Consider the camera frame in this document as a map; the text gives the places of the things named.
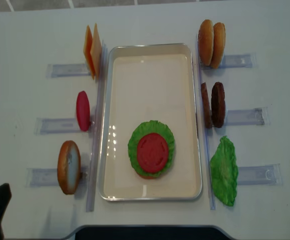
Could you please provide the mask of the red tomato slice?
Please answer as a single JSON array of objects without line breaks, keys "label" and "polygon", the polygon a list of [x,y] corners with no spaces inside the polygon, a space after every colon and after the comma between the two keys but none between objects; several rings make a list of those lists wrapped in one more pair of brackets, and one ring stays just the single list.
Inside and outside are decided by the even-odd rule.
[{"label": "red tomato slice", "polygon": [[142,170],[155,174],[165,167],[168,161],[169,147],[166,140],[157,133],[143,136],[137,145],[137,162]]},{"label": "red tomato slice", "polygon": [[81,131],[88,131],[90,122],[90,105],[89,99],[85,91],[78,93],[76,101],[76,115],[78,125]]}]

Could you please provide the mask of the clear holder for tomato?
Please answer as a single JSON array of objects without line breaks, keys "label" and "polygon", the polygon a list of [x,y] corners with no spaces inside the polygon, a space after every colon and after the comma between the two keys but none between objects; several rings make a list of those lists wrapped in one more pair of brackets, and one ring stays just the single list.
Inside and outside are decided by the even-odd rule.
[{"label": "clear holder for tomato", "polygon": [[34,134],[69,134],[79,133],[82,130],[79,127],[76,118],[37,118]]}]

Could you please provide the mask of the green lettuce leaf on bun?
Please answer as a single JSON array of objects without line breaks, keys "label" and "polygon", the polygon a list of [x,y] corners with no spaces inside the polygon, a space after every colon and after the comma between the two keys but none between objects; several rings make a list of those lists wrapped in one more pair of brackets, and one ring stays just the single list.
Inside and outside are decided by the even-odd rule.
[{"label": "green lettuce leaf on bun", "polygon": [[[168,161],[163,170],[157,172],[157,173],[148,173],[141,169],[137,162],[137,145],[139,140],[150,133],[157,133],[161,135],[167,142],[169,147],[169,156]],[[143,174],[143,175],[149,175],[149,176],[157,176],[162,175],[165,172],[167,172],[172,164],[173,164],[173,157],[174,157],[174,151],[175,151],[175,138],[170,130],[170,128],[157,120],[150,120],[147,122],[141,123],[136,129],[133,131],[131,138],[128,142],[128,155],[130,159],[130,163],[132,168],[135,170],[136,173]]]}]

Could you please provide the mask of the inner brown meat patty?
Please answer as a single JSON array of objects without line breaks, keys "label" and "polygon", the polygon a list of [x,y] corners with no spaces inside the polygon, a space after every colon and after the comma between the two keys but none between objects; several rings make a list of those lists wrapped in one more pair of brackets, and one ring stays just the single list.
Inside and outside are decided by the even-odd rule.
[{"label": "inner brown meat patty", "polygon": [[204,111],[204,122],[207,129],[212,128],[212,119],[206,83],[201,84],[201,96]]}]

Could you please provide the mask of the standing green lettuce leaf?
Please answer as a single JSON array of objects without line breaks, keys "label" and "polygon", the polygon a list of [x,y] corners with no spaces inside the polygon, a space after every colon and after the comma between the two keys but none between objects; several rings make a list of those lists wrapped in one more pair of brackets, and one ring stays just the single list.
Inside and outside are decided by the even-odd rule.
[{"label": "standing green lettuce leaf", "polygon": [[237,196],[238,166],[235,146],[226,136],[220,143],[210,161],[212,190],[214,195],[226,206],[234,206]]}]

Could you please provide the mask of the outer brown meat patty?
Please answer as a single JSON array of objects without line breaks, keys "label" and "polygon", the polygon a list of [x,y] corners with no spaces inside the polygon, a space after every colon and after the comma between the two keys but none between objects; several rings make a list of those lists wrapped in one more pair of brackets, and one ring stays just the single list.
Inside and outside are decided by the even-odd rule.
[{"label": "outer brown meat patty", "polygon": [[224,125],[226,113],[225,93],[221,82],[216,82],[212,88],[211,111],[213,125],[216,128],[221,128]]}]

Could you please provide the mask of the clear holder for lettuce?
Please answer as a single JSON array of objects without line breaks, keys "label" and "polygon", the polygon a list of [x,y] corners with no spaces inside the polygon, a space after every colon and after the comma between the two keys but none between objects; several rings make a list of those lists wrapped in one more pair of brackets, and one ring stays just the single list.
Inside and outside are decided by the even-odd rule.
[{"label": "clear holder for lettuce", "polygon": [[282,185],[280,164],[263,166],[245,166],[238,168],[237,184],[251,185]]}]

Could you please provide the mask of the clear holder for left bun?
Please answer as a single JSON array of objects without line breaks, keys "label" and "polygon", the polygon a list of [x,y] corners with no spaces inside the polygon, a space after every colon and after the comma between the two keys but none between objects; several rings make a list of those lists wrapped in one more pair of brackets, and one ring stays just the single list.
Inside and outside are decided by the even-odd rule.
[{"label": "clear holder for left bun", "polygon": [[58,174],[56,168],[28,168],[26,187],[58,187]]}]

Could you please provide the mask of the bun half rack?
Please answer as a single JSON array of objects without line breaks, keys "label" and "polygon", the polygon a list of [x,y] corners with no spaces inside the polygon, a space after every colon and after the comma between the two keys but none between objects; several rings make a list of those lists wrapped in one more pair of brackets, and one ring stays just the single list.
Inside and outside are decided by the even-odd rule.
[{"label": "bun half rack", "polygon": [[201,62],[208,66],[213,55],[214,31],[212,21],[206,19],[200,25],[198,31],[198,50]]},{"label": "bun half rack", "polygon": [[214,30],[213,55],[212,55],[210,66],[213,69],[216,69],[221,64],[221,61],[223,58],[225,40],[226,40],[225,25],[221,22],[217,22],[213,26],[213,30]]},{"label": "bun half rack", "polygon": [[77,144],[65,141],[60,149],[57,165],[58,183],[66,195],[73,195],[78,187],[81,172],[81,155]]}]

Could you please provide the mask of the bottom bun on tray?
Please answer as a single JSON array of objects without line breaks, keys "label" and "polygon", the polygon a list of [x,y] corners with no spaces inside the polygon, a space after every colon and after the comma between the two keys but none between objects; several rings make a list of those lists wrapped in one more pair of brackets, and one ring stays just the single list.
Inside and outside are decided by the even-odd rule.
[{"label": "bottom bun on tray", "polygon": [[160,177],[160,175],[147,175],[147,174],[139,174],[139,173],[137,173],[137,175],[146,180],[157,179]]}]

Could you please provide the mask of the black base at table edge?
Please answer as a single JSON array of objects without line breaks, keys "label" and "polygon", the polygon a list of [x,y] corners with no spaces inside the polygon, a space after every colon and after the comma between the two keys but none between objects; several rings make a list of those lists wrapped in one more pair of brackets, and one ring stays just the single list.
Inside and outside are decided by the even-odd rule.
[{"label": "black base at table edge", "polygon": [[228,240],[213,227],[90,226],[75,234],[77,240]]}]

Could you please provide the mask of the inner bun half right rack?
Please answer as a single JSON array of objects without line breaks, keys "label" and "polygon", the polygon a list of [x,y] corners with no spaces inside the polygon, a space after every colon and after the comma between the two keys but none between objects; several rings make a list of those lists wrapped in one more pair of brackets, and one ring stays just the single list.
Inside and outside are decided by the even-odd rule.
[{"label": "inner bun half right rack", "polygon": [[214,31],[212,21],[206,19],[200,25],[198,31],[198,50],[201,62],[208,66],[213,55]]}]

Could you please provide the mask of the clear holder for buns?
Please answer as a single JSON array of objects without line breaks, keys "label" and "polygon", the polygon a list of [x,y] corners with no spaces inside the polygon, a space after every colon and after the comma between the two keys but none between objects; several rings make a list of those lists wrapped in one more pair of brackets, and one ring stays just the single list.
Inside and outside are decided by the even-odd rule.
[{"label": "clear holder for buns", "polygon": [[256,53],[225,54],[222,57],[218,69],[251,68],[257,66]]}]

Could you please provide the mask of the outer bun half right rack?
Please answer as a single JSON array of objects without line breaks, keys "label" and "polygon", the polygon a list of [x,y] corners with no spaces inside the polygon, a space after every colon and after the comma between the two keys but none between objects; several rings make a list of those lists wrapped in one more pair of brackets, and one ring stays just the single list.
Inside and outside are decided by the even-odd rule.
[{"label": "outer bun half right rack", "polygon": [[223,58],[225,40],[226,40],[225,25],[221,22],[217,22],[213,26],[213,30],[214,30],[213,55],[212,55],[210,66],[213,69],[216,69],[221,64],[221,61]]}]

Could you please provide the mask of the clear rail left side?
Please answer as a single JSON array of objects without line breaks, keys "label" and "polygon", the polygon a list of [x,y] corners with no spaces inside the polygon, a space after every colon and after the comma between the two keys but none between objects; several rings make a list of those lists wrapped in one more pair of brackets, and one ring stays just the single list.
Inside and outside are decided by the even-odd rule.
[{"label": "clear rail left side", "polygon": [[106,74],[107,74],[107,56],[108,49],[104,41],[102,41],[102,54],[100,65],[100,77],[98,78],[97,104],[95,109],[94,124],[93,124],[93,144],[91,152],[91,161],[89,168],[88,190],[86,201],[86,212],[93,212],[95,205],[95,195],[97,187],[97,171],[98,160],[101,156],[101,143],[103,136],[103,110],[106,91]]}]

